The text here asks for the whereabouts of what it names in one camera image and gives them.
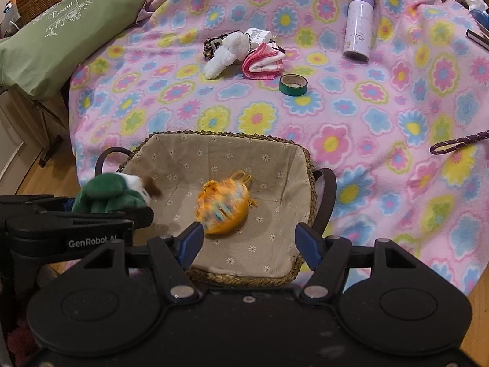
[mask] washi tape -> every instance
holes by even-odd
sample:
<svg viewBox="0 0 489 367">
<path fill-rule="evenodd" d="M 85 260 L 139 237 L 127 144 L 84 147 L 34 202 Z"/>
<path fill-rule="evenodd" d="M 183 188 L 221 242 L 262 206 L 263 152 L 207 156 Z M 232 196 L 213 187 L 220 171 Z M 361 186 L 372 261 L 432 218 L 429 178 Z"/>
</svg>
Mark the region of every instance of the washi tape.
<svg viewBox="0 0 489 367">
<path fill-rule="evenodd" d="M 307 92 L 307 80 L 298 74 L 284 74 L 280 77 L 278 89 L 285 95 L 301 96 Z"/>
</svg>

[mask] water bottle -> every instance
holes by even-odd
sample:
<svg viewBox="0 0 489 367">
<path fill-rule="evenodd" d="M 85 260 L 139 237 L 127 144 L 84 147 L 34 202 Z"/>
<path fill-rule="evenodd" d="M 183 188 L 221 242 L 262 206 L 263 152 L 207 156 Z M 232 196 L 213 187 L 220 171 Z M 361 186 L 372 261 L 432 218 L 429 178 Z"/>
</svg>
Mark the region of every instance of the water bottle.
<svg viewBox="0 0 489 367">
<path fill-rule="evenodd" d="M 351 0 L 343 56 L 368 62 L 372 43 L 373 0 Z"/>
</svg>

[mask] drawstring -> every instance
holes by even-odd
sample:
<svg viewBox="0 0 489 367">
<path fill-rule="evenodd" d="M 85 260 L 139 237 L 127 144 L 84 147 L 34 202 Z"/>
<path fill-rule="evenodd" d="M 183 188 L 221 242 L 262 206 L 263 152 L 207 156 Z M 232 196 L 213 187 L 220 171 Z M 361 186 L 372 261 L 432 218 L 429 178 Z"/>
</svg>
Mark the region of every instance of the drawstring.
<svg viewBox="0 0 489 367">
<path fill-rule="evenodd" d="M 431 154 L 446 154 L 455 152 L 465 146 L 472 145 L 473 143 L 483 141 L 489 138 L 489 131 L 482 131 L 474 135 L 464 136 L 462 138 L 451 139 L 449 141 L 438 142 L 429 148 Z"/>
</svg>

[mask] green pillow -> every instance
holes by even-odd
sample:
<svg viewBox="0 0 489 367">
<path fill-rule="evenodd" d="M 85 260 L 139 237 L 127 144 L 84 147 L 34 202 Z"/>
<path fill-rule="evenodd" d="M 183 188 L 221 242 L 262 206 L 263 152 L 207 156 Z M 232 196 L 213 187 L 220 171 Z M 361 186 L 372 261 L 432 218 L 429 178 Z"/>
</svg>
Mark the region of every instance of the green pillow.
<svg viewBox="0 0 489 367">
<path fill-rule="evenodd" d="M 133 24 L 145 0 L 63 0 L 0 40 L 0 87 L 54 96 L 75 68 Z"/>
</svg>

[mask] daisy print fabric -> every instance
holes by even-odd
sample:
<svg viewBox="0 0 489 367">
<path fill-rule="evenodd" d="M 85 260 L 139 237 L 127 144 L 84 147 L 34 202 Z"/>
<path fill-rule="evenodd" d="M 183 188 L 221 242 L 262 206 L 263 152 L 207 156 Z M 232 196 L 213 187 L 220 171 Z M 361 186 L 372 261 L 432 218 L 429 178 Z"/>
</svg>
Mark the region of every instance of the daisy print fabric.
<svg viewBox="0 0 489 367">
<path fill-rule="evenodd" d="M 135 148 L 153 132 L 286 138 L 336 173 L 327 234 L 356 245 L 389 237 L 471 291 L 489 260 L 489 148 L 429 153 L 431 144 L 489 123 L 489 55 L 465 37 L 478 31 L 467 10 L 453 0 L 375 0 L 363 65 L 341 54 L 349 0 L 147 1 L 143 20 L 72 76 L 70 131 L 82 184 L 106 148 Z M 282 94 L 278 78 L 247 79 L 239 65 L 204 78 L 204 41 L 249 27 L 276 36 L 284 72 L 309 82 L 305 95 Z M 120 162 L 111 157 L 104 169 Z"/>
</svg>

